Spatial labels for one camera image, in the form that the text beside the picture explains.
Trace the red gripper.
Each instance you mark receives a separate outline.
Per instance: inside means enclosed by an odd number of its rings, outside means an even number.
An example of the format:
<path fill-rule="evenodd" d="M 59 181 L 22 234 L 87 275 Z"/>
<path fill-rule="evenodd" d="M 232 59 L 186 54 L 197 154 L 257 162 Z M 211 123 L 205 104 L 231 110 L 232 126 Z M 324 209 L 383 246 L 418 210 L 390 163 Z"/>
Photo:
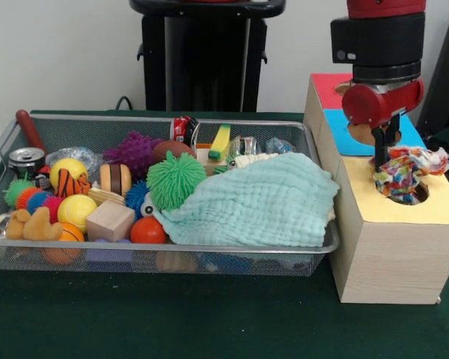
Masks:
<path fill-rule="evenodd" d="M 387 147 L 400 140 L 400 115 L 416 108 L 424 96 L 422 79 L 386 85 L 354 83 L 343 95 L 343 112 L 352 124 L 367 124 L 375 141 L 374 166 L 388 161 Z M 388 122 L 385 131 L 379 127 Z"/>

